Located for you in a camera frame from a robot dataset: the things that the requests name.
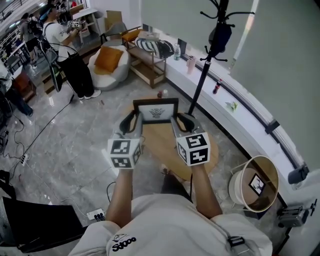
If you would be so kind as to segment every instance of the water bottle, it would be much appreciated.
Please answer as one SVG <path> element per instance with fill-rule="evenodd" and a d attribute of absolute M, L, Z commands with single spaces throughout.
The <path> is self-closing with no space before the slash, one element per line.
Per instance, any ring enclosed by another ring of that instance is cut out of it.
<path fill-rule="evenodd" d="M 173 58 L 175 61 L 180 60 L 180 55 L 181 55 L 181 50 L 180 50 L 180 45 L 178 43 L 174 44 L 174 55 Z"/>
<path fill-rule="evenodd" d="M 162 91 L 162 98 L 168 98 L 168 97 L 169 97 L 169 92 L 168 92 L 168 90 L 164 89 Z"/>

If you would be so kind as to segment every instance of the plastic bottle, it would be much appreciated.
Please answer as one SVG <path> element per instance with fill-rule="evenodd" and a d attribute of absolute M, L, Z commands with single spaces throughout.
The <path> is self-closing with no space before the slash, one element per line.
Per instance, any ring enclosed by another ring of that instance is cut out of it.
<path fill-rule="evenodd" d="M 162 91 L 162 98 L 168 98 L 168 96 L 169 96 L 169 93 L 168 93 L 168 90 L 163 90 Z"/>
<path fill-rule="evenodd" d="M 174 44 L 174 60 L 178 61 L 180 60 L 180 55 L 181 55 L 181 50 L 180 50 L 180 45 L 178 43 Z"/>
<path fill-rule="evenodd" d="M 222 79 L 219 79 L 219 80 L 216 82 L 215 87 L 214 87 L 214 89 L 213 89 L 213 94 L 217 94 L 217 92 L 218 92 L 218 90 L 219 90 L 219 88 L 220 88 L 220 86 L 221 86 L 221 83 L 222 83 Z"/>

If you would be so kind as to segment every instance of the white t-shirt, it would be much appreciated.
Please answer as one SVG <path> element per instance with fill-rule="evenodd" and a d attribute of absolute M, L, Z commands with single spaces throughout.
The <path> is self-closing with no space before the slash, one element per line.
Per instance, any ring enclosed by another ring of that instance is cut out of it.
<path fill-rule="evenodd" d="M 73 49 L 61 45 L 62 42 L 69 36 L 69 34 L 65 31 L 64 27 L 61 24 L 56 22 L 54 24 L 49 24 L 50 22 L 47 22 L 43 25 L 43 36 L 50 43 L 50 46 L 55 51 L 59 52 L 60 57 L 57 59 L 57 61 L 63 62 L 66 60 L 67 57 L 69 57 L 68 53 L 70 55 L 76 53 L 76 48 L 72 43 L 70 43 L 68 46 Z"/>
<path fill-rule="evenodd" d="M 272 255 L 269 238 L 240 214 L 207 219 L 187 199 L 145 195 L 132 201 L 132 221 L 91 224 L 69 256 L 230 256 L 226 233 L 252 240 L 261 256 Z"/>

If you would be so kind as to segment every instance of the framed picture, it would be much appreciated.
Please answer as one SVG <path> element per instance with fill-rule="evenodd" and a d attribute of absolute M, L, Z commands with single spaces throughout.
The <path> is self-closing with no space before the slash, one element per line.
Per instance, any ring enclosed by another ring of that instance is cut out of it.
<path fill-rule="evenodd" d="M 138 99 L 133 101 L 136 112 L 142 114 L 143 124 L 170 123 L 178 114 L 178 98 Z"/>
<path fill-rule="evenodd" d="M 249 186 L 258 196 L 260 196 L 266 184 L 261 180 L 261 178 L 257 174 L 255 174 L 252 180 L 250 181 Z"/>

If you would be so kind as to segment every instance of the white shoe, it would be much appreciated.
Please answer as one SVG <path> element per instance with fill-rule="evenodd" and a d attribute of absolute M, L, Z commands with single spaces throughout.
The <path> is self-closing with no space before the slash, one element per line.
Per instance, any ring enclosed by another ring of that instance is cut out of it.
<path fill-rule="evenodd" d="M 94 90 L 94 92 L 93 92 L 93 94 L 92 94 L 91 96 L 89 96 L 89 97 L 84 96 L 84 98 L 85 98 L 86 100 L 89 100 L 89 99 L 91 99 L 91 98 L 96 98 L 96 97 L 98 97 L 100 94 L 101 94 L 101 90 Z"/>

